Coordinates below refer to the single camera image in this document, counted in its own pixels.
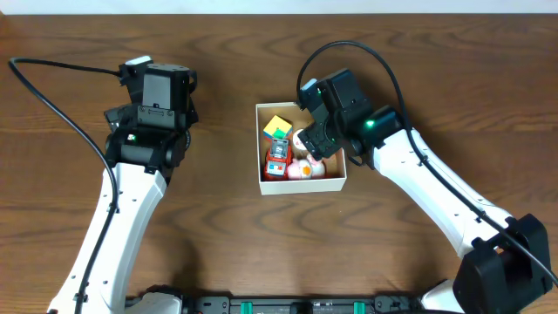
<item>cardboard box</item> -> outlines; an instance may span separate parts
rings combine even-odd
[[[265,155],[268,152],[270,143],[263,136],[263,128],[273,118],[279,117],[287,120],[293,126],[293,132],[305,128],[312,123],[312,116],[308,111],[300,111],[294,103],[275,103],[255,105],[255,129],[257,131],[257,153],[258,153],[258,181],[262,195],[281,195],[308,192],[330,192],[341,191],[343,184],[347,180],[347,168],[343,149],[335,154],[335,158],[325,161],[327,175],[333,174],[335,177],[328,179],[313,179],[301,181],[264,181],[262,176],[265,166]],[[302,152],[293,149],[295,158],[305,157]]]

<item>wooden table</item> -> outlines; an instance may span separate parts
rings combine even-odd
[[[0,54],[117,69],[143,55],[199,73],[201,122],[157,207],[130,294],[366,295],[420,292],[459,259],[393,183],[348,166],[340,193],[260,196],[256,103],[295,97],[296,75],[337,39],[377,49],[398,76],[416,128],[456,173],[516,217],[535,214],[558,263],[557,16],[0,17]],[[350,67],[378,106],[391,83],[353,48],[325,52],[306,78]],[[110,76],[22,65],[98,143],[103,111],[125,104]],[[78,253],[101,163],[57,116],[0,70],[0,312],[44,312]],[[556,312],[554,291],[528,313]]]

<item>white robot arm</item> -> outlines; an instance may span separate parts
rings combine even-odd
[[[428,156],[444,178],[451,182],[465,197],[487,212],[500,226],[507,228],[506,218],[510,214],[495,207],[482,197],[434,154],[412,130],[412,136],[419,149]],[[421,165],[419,157],[412,150],[405,130],[400,130],[384,140],[380,149],[374,148],[374,168],[379,173],[402,188],[438,225],[452,244],[459,258],[473,249],[475,238],[488,240],[498,232],[483,222],[462,201],[458,200],[433,175]]]
[[[120,210],[112,219],[93,265],[81,311],[84,314],[125,312],[126,290],[141,239],[153,210],[167,188],[160,172],[147,174],[143,166],[119,163],[112,171],[119,186]],[[49,311],[74,312],[77,299],[75,295],[105,223],[111,199],[111,182],[105,171],[99,203],[84,243],[62,289],[52,300]],[[126,313],[175,314],[182,309],[182,300],[178,297],[168,294],[148,295],[139,304],[128,308]]]

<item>pink toy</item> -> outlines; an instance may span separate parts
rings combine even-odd
[[[294,159],[287,167],[287,175],[290,180],[322,179],[325,176],[325,165],[308,154],[305,160]]]
[[[312,177],[312,166],[307,160],[293,160],[287,167],[290,180],[307,180]]]
[[[323,162],[321,160],[316,161],[311,154],[308,154],[306,159],[312,167],[312,179],[322,179],[325,176],[325,165]]]

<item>toy car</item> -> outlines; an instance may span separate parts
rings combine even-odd
[[[263,177],[268,181],[287,180],[287,167],[293,161],[289,140],[271,140],[271,148],[265,158]]]

